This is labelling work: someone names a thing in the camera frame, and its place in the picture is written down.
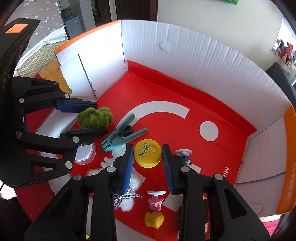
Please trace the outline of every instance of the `plaid ribbon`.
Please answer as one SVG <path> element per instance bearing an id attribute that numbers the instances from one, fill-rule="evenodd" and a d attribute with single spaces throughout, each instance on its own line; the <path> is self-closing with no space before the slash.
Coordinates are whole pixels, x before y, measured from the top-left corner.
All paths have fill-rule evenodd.
<path id="1" fill-rule="evenodd" d="M 139 197 L 142 198 L 139 194 L 137 193 L 130 193 L 132 190 L 131 187 L 128 187 L 128 190 L 126 191 L 125 194 L 123 195 L 117 195 L 114 194 L 113 195 L 113 201 L 114 201 L 114 209 L 117 210 L 117 208 L 119 207 L 119 205 L 121 204 L 123 199 L 128 199 L 128 198 L 134 198 L 134 197 Z"/>

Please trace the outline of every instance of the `star patterned wallpaper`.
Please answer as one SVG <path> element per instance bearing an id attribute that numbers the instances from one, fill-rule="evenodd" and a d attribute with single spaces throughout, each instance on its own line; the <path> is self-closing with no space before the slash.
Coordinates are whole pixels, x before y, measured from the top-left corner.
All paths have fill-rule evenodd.
<path id="1" fill-rule="evenodd" d="M 34 47 L 54 30 L 64 26 L 59 13 L 57 0 L 24 0 L 11 15 L 7 23 L 17 18 L 32 18 L 41 20 L 39 26 L 32 35 L 28 48 L 24 54 Z"/>

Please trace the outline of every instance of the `small figurine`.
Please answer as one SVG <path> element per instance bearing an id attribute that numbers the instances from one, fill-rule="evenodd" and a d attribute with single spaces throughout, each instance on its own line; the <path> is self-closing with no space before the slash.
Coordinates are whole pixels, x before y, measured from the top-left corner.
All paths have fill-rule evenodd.
<path id="1" fill-rule="evenodd" d="M 148 191 L 147 193 L 152 196 L 151 198 L 148 199 L 149 208 L 153 212 L 159 212 L 161 210 L 161 204 L 164 199 L 158 198 L 158 196 L 165 194 L 166 191 Z"/>
<path id="2" fill-rule="evenodd" d="M 186 167 L 192 164 L 191 159 L 188 158 L 189 155 L 191 155 L 191 154 L 192 154 L 192 150 L 189 150 L 189 149 L 176 150 L 176 155 L 181 157 L 183 165 Z"/>
<path id="3" fill-rule="evenodd" d="M 287 47 L 284 47 L 283 50 L 279 50 L 277 52 L 278 56 L 282 59 L 284 63 L 287 63 L 289 60 L 293 59 L 295 54 L 293 50 L 293 45 L 289 43 L 287 44 L 288 44 Z"/>

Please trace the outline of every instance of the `pink figurine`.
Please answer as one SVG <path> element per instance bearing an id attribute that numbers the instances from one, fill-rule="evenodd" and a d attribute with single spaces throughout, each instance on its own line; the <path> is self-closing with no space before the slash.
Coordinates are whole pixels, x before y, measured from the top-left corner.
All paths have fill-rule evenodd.
<path id="1" fill-rule="evenodd" d="M 153 212 L 159 212 L 161 210 L 161 204 L 163 202 L 163 198 L 158 198 L 158 196 L 165 194 L 166 191 L 148 191 L 152 197 L 148 199 L 149 208 Z"/>
<path id="2" fill-rule="evenodd" d="M 287 44 L 287 47 L 284 47 L 283 50 L 279 50 L 277 52 L 278 56 L 282 59 L 284 63 L 286 63 L 287 60 L 292 59 L 294 57 L 293 45 L 289 43 Z"/>

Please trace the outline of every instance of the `orange sticker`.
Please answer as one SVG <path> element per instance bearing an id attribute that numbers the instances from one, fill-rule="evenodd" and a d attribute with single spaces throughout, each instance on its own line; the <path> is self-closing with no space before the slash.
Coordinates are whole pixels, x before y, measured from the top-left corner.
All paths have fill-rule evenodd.
<path id="1" fill-rule="evenodd" d="M 6 34 L 18 34 L 20 33 L 28 24 L 27 23 L 17 23 L 8 29 Z"/>

